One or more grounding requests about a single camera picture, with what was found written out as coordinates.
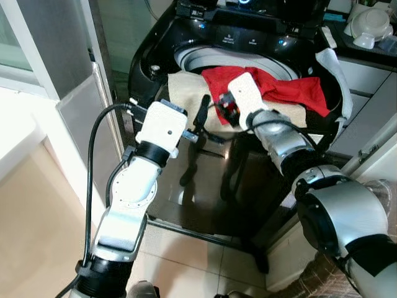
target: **countertop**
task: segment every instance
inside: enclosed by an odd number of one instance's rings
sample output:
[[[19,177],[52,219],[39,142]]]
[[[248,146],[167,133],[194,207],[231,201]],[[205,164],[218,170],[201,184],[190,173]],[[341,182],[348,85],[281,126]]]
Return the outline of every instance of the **countertop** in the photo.
[[[338,56],[374,63],[390,69],[397,66],[397,56],[383,51],[381,48],[378,48],[376,44],[372,50],[354,45],[353,37],[343,33],[346,26],[345,22],[324,21],[324,25],[329,27],[332,37],[336,41],[337,48],[335,52]]]

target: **washing machine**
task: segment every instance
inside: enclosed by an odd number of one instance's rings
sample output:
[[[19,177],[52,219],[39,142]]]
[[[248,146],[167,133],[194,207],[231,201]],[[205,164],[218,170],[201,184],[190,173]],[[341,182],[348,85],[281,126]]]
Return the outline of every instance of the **washing machine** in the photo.
[[[321,135],[319,146],[327,149],[343,105],[339,83],[315,58],[327,47],[319,28],[328,2],[174,1],[133,57],[129,96],[148,107],[169,100],[169,73],[199,74],[225,65],[255,66],[282,80],[320,77],[331,113],[322,118],[307,111],[305,130]],[[140,127],[141,120],[134,119],[135,131]],[[293,216],[294,203],[283,204],[290,185],[255,136],[199,143],[181,140],[178,158],[159,177],[151,219],[198,233],[250,238],[264,227],[271,237]]]

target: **washing machine drum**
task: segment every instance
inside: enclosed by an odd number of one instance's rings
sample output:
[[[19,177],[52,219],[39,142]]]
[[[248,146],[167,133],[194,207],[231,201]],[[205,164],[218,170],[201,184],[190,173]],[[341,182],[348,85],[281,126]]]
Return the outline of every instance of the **washing machine drum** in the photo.
[[[276,79],[290,81],[300,76],[288,65],[260,55],[232,52],[224,48],[197,46],[175,52],[175,61],[184,71],[198,73],[214,66],[256,67]]]

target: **fabric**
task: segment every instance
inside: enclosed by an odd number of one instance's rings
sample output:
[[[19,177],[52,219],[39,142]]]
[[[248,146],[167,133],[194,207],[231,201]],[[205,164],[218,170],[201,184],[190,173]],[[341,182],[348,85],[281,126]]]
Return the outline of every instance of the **fabric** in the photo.
[[[303,104],[307,109],[316,111],[323,117],[329,114],[319,78],[280,81],[259,68],[238,66],[220,66],[204,70],[202,76],[210,88],[213,101],[218,102],[220,95],[228,92],[229,82],[245,72],[252,75],[262,98],[266,101],[281,104]],[[222,124],[227,123],[221,116],[220,119]]]
[[[352,96],[350,95],[350,89],[347,85],[346,77],[343,74],[341,65],[337,59],[335,51],[331,48],[326,48],[325,50],[316,54],[317,62],[326,70],[329,71],[339,83],[339,87],[342,92],[342,117],[336,119],[339,123],[338,133],[335,139],[341,134],[344,122],[350,118],[352,115],[353,102]]]
[[[194,128],[193,120],[199,110],[201,100],[204,94],[211,94],[203,76],[186,71],[168,74],[168,92],[171,102],[183,107],[188,112],[187,127],[190,129]],[[265,103],[271,109],[287,115],[296,126],[306,127],[306,110],[304,107],[267,101]],[[233,128],[230,124],[222,125],[215,108],[209,108],[205,128],[211,132],[234,132],[240,130],[239,128]]]

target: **white bowl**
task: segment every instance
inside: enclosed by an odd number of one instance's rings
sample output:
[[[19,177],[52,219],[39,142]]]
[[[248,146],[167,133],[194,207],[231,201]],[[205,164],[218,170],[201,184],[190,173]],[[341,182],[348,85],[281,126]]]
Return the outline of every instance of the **white bowl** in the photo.
[[[363,33],[359,37],[354,39],[353,43],[359,47],[371,50],[375,45],[375,37],[368,33]]]
[[[368,33],[375,37],[375,41],[379,41],[388,30],[389,24],[390,19],[385,11],[377,8],[367,9],[352,20],[352,36],[357,38],[363,33]]]

